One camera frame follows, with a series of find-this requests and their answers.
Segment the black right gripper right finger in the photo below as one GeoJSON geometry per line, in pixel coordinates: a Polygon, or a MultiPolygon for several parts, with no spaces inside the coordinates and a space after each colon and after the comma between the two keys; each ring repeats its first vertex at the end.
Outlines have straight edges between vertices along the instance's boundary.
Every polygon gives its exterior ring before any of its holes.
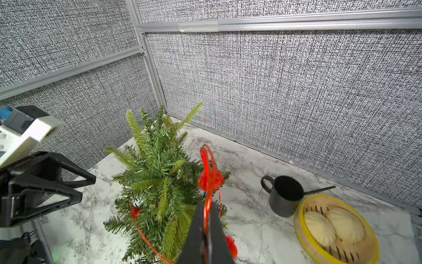
{"type": "Polygon", "coordinates": [[[229,250],[218,216],[215,204],[211,203],[208,215],[207,229],[207,263],[208,264],[234,264],[234,259],[229,250]]]}

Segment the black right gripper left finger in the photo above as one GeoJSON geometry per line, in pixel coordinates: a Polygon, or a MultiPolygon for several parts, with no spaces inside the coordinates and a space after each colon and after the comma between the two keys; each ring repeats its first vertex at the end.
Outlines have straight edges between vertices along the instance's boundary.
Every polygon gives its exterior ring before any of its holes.
{"type": "Polygon", "coordinates": [[[204,202],[197,203],[193,219],[177,264],[205,264],[205,239],[203,231],[204,202]]]}

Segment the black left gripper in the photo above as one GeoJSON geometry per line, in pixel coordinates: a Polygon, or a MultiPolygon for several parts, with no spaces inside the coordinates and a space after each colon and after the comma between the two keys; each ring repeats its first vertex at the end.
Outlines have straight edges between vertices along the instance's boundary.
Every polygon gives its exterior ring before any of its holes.
{"type": "Polygon", "coordinates": [[[74,189],[95,183],[96,176],[59,153],[39,151],[15,161],[1,169],[1,228],[16,227],[46,214],[78,204],[82,200],[82,193],[74,189]],[[62,177],[64,169],[83,177],[84,180],[65,181],[62,177]],[[19,181],[16,178],[24,173],[66,187],[59,188],[59,190],[20,189],[19,181]]]}

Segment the small green christmas tree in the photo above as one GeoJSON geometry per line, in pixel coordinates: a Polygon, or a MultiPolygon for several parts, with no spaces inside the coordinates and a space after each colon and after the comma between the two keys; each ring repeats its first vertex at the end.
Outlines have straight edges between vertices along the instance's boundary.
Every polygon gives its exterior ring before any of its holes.
{"type": "Polygon", "coordinates": [[[130,218],[130,205],[141,209],[139,228],[160,252],[175,259],[182,251],[197,203],[205,199],[198,187],[203,162],[193,160],[184,149],[188,133],[183,127],[192,121],[203,104],[195,105],[180,121],[160,109],[155,117],[141,110],[139,116],[127,111],[126,120],[134,145],[108,152],[125,166],[113,180],[122,186],[115,200],[117,214],[105,221],[105,229],[130,238],[123,260],[137,264],[165,264],[155,256],[130,218]]]}

